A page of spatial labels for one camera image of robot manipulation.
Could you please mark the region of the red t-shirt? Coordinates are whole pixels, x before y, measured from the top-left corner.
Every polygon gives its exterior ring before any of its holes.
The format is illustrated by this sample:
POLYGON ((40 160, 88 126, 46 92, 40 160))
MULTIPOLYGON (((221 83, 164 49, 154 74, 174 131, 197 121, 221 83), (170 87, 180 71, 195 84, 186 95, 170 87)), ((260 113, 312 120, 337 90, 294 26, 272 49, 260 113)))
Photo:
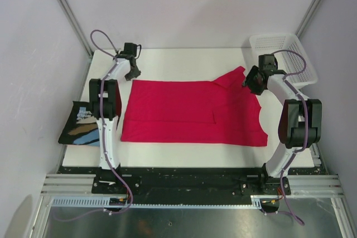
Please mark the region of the red t-shirt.
POLYGON ((121 140, 265 147, 257 97, 242 86, 244 67, 212 81, 135 80, 121 140))

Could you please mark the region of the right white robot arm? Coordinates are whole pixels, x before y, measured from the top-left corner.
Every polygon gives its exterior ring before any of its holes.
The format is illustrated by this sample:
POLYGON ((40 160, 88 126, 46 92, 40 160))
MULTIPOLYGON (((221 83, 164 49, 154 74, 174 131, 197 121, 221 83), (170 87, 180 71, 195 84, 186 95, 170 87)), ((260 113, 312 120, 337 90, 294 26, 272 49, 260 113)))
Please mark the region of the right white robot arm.
POLYGON ((254 95, 270 91, 282 104, 279 145, 263 165, 263 177, 257 180, 257 187, 264 194, 272 193, 278 185, 276 178, 282 183, 296 156, 321 138, 322 102, 310 99, 288 81, 289 76, 302 72, 288 74, 278 68, 275 53, 263 54, 242 83, 254 95))

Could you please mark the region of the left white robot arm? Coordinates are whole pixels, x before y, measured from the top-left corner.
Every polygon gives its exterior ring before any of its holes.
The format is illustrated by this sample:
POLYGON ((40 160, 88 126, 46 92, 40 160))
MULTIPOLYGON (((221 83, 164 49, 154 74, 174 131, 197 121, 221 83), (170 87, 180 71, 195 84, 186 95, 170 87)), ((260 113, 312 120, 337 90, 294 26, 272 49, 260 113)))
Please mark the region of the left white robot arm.
POLYGON ((141 45, 125 43, 105 74, 89 81, 89 103, 99 131, 99 167, 104 170, 120 166, 117 156, 117 129, 122 114, 119 81, 130 81, 141 74, 137 66, 141 49, 141 45))

